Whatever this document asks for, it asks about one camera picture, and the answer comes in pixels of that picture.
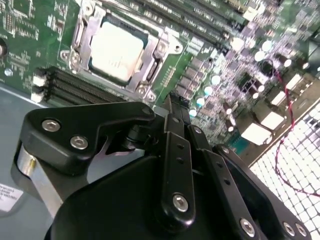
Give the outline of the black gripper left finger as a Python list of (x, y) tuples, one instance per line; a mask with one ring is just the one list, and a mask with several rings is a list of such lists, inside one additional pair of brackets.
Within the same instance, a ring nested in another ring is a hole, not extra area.
[(134, 161), (155, 158), (160, 218), (192, 221), (191, 145), (178, 97), (170, 93), (156, 109), (138, 101), (35, 109), (23, 120), (16, 165), (55, 219), (76, 191)]

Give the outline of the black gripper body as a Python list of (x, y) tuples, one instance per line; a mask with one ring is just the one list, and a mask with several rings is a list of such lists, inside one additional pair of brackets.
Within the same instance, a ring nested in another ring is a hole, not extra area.
[(158, 208), (161, 190), (160, 162), (154, 157), (136, 160), (73, 193), (51, 225), (53, 240), (239, 240), (241, 231), (229, 221), (225, 206), (208, 174), (202, 154), (192, 165), (195, 220), (174, 233)]

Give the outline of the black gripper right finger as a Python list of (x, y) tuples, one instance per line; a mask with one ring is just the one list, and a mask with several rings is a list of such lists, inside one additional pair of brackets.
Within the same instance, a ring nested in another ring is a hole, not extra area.
[(190, 102), (177, 98), (191, 162), (202, 173), (197, 197), (218, 224), (219, 240), (310, 240), (307, 227), (226, 145), (211, 147), (204, 132), (191, 124)]

